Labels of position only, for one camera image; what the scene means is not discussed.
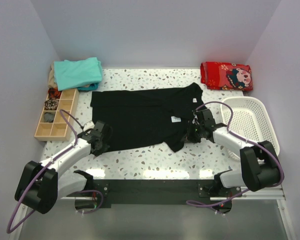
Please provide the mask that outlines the black t shirt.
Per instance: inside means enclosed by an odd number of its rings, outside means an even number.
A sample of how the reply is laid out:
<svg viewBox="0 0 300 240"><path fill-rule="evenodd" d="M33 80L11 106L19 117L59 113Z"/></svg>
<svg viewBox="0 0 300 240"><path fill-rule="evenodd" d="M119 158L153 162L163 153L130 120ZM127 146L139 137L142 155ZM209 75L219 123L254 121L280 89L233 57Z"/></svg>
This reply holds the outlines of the black t shirt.
<svg viewBox="0 0 300 240"><path fill-rule="evenodd" d="M92 120L112 128L109 152L161 143L178 152L184 147L193 111L203 104L202 95L196 83L176 88L94 91Z"/></svg>

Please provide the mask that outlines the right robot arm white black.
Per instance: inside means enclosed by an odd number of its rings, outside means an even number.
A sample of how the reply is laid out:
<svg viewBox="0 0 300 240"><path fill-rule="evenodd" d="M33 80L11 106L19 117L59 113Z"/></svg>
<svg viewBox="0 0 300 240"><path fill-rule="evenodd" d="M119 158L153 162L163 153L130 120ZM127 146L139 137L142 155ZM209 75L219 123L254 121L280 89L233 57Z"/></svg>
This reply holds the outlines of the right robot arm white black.
<svg viewBox="0 0 300 240"><path fill-rule="evenodd" d="M279 186L284 180L283 169L270 141L253 142L229 130L224 123L216 123L209 109L193 111L194 119L187 139L200 142L206 139L221 145L239 157L240 169L218 173L213 192L225 196L231 188L246 187L252 192Z"/></svg>

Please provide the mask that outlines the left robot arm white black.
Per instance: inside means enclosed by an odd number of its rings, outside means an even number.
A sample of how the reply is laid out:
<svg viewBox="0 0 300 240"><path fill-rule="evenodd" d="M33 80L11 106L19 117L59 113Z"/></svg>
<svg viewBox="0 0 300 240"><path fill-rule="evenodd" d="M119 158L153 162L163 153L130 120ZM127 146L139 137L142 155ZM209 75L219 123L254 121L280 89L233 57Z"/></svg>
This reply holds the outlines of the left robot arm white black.
<svg viewBox="0 0 300 240"><path fill-rule="evenodd" d="M93 128L79 133L74 141L52 157L41 162L28 162L21 174L14 198L33 210L46 214L58 199L73 193L89 196L94 190L94 178L83 170L74 170L62 178L78 161L105 153L113 129L97 121Z"/></svg>

